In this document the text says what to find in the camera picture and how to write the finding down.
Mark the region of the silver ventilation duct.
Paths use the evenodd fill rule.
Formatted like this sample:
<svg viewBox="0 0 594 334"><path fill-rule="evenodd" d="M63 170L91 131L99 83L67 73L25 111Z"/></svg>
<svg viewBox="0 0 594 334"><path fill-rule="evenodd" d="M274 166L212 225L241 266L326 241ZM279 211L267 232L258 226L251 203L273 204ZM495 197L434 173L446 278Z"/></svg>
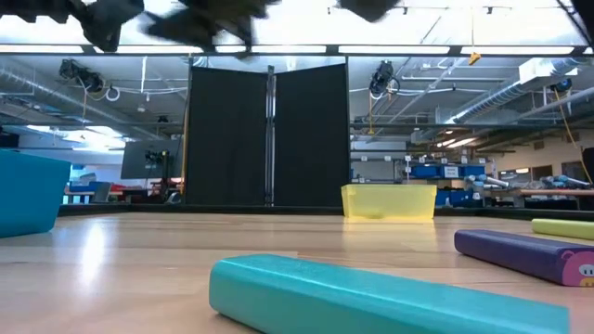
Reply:
<svg viewBox="0 0 594 334"><path fill-rule="evenodd" d="M446 123L465 123L469 119L478 116L485 111L503 106L527 93L528 88L526 87L526 84L517 81L504 88L493 91L488 96L480 98L477 102L472 102L468 107L463 107L460 111L450 117Z"/></svg>

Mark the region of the black hanging ceiling device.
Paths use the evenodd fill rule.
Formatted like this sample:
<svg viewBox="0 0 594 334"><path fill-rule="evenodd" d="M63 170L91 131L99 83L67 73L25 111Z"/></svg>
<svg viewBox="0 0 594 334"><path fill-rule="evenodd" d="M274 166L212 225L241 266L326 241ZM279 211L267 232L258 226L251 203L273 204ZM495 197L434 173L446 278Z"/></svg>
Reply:
<svg viewBox="0 0 594 334"><path fill-rule="evenodd" d="M98 93L105 87L105 81L99 73L89 70L74 59L63 59L58 74L63 79L77 81L88 93Z"/></svg>
<svg viewBox="0 0 594 334"><path fill-rule="evenodd" d="M369 91L373 95L381 95L388 93L393 84L395 84L395 90L400 90L400 82L395 78L394 67L391 61L383 60L371 76Z"/></svg>

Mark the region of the purple rectangular block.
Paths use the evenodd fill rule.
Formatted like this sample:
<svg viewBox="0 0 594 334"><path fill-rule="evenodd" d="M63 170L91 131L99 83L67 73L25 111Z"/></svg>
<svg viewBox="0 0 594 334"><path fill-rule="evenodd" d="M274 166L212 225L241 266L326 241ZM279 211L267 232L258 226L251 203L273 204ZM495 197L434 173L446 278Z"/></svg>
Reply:
<svg viewBox="0 0 594 334"><path fill-rule="evenodd" d="M567 287L594 288L594 246L483 229L461 229L464 255Z"/></svg>

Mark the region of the teal rectangular block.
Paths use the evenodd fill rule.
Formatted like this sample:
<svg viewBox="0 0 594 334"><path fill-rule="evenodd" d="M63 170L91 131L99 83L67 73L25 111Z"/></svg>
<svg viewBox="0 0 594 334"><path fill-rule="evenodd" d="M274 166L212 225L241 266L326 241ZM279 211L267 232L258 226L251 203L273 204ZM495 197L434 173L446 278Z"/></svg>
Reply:
<svg viewBox="0 0 594 334"><path fill-rule="evenodd" d="M265 334L570 334L559 305L272 254L216 262L209 304Z"/></svg>

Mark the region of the blue storage bin shelf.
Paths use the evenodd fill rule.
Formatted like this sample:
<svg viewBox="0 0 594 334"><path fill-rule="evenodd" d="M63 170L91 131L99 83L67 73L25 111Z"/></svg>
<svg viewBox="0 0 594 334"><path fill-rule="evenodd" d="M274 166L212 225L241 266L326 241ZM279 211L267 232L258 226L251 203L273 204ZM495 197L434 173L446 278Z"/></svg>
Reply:
<svg viewBox="0 0 594 334"><path fill-rule="evenodd" d="M475 189L475 182L485 174L483 164L470 164L462 159L462 163L446 162L446 158L438 161L428 161L427 156L421 156L415 161L408 161L404 177L406 179L426 181L437 187L435 198L436 207L466 207L477 206L480 201L479 191Z"/></svg>

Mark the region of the yellow translucent plastic bin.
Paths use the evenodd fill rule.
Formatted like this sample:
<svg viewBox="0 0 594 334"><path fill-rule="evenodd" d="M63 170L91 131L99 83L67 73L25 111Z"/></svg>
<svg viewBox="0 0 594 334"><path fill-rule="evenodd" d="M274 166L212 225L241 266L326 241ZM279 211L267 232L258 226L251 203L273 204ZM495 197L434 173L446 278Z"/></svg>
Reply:
<svg viewBox="0 0 594 334"><path fill-rule="evenodd" d="M437 187L433 185L350 184L341 188L344 216L380 211L380 220L429 221L434 216Z"/></svg>

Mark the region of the grey monitor on stand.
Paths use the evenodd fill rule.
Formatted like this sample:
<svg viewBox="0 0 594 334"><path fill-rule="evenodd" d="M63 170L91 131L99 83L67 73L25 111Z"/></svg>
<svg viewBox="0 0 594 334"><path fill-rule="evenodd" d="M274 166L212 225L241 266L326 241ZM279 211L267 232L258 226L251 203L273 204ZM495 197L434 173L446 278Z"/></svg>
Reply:
<svg viewBox="0 0 594 334"><path fill-rule="evenodd" d="M177 178L181 176L183 142L143 140L124 148L122 179Z"/></svg>

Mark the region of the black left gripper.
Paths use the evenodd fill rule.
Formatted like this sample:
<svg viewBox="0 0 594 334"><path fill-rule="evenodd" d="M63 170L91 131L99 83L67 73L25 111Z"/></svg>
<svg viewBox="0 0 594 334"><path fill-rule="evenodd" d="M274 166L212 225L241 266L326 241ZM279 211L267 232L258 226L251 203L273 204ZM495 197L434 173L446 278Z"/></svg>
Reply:
<svg viewBox="0 0 594 334"><path fill-rule="evenodd" d="M267 8L281 0L179 0L186 7L160 16L145 10L153 20L144 28L148 35L215 52L214 39L221 31L238 37L245 49L237 59L250 57L253 45L252 20L267 19Z"/></svg>

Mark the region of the long wooden workbench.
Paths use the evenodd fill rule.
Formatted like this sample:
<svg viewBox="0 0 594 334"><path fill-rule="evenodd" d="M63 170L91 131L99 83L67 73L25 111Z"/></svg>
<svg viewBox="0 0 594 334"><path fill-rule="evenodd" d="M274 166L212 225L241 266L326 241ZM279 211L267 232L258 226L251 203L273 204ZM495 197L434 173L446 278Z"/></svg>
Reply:
<svg viewBox="0 0 594 334"><path fill-rule="evenodd" d="M531 197L531 196L566 196L594 197L594 189L498 189L490 190L493 196Z"/></svg>

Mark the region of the black folding partition screen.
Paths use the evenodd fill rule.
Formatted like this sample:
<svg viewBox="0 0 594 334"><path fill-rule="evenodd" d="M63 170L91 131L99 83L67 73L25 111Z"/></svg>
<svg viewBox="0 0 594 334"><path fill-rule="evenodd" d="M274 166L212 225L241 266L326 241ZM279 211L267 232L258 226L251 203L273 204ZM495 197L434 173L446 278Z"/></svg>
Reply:
<svg viewBox="0 0 594 334"><path fill-rule="evenodd" d="M195 67L186 201L339 208L350 181L347 67L278 73Z"/></svg>

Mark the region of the blue plastic bin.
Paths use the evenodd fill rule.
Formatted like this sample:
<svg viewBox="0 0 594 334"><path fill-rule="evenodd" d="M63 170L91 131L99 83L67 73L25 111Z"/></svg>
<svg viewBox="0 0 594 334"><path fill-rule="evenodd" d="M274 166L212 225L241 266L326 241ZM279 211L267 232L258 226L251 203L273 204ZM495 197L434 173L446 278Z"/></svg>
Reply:
<svg viewBox="0 0 594 334"><path fill-rule="evenodd" d="M67 161L0 150L0 238L50 231L70 172Z"/></svg>

